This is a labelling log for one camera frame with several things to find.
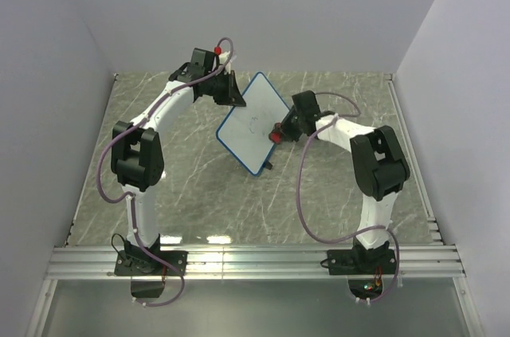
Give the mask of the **red bone-shaped eraser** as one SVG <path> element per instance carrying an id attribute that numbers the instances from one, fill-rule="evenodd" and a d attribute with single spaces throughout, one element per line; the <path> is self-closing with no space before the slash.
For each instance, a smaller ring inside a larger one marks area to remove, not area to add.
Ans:
<path id="1" fill-rule="evenodd" d="M 283 133 L 281 131 L 281 123 L 276 123 L 269 133 L 269 139 L 275 144 L 281 144 Z"/>

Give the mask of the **blue framed whiteboard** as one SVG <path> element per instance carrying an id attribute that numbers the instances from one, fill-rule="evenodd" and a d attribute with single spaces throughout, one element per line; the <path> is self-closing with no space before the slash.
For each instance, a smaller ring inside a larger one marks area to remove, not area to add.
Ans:
<path id="1" fill-rule="evenodd" d="M 290 107 L 262 72 L 254 74 L 241 96 L 246 106 L 229 110 L 216 138 L 251 175 L 258 176 L 276 146 L 269 134 Z"/>

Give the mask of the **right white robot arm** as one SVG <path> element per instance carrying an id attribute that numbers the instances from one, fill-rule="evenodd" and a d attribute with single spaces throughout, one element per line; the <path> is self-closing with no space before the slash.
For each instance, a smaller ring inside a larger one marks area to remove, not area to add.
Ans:
<path id="1" fill-rule="evenodd" d="M 390 249 L 389 230 L 391 214 L 404 183 L 410 178 L 410 168 L 395 131 L 392 127 L 369 127 L 352 122 L 361 115 L 353 100 L 354 114 L 340 115 L 321 110 L 317 93 L 307 90 L 292 96 L 292 107 L 284 119 L 276 123 L 270 135 L 278 144 L 296 142 L 306 135 L 297 173 L 296 207 L 305 232 L 315 241 L 334 245 L 347 239 L 353 247 L 343 260 L 345 267 L 362 273 L 371 272 L 384 264 L 398 262 L 396 252 Z M 363 194 L 362 212 L 358 230 L 350 237 L 326 240 L 316 236 L 304 220 L 300 186 L 306 153 L 313 140 L 318 139 L 341 147 L 351 154 L 355 182 Z"/>

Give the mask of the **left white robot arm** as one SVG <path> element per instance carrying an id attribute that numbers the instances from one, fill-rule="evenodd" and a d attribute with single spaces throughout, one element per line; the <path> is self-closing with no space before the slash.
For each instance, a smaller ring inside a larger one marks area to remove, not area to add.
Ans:
<path id="1" fill-rule="evenodd" d="M 215 104 L 244 107 L 234 71 L 233 51 L 196 48 L 190 61 L 175 70 L 163 91 L 141 114 L 113 128 L 111 170 L 127 202 L 128 233 L 122 260 L 143 275 L 163 264 L 155 218 L 155 186 L 164 170 L 161 132 L 169 129 L 198 98 L 209 96 Z"/>

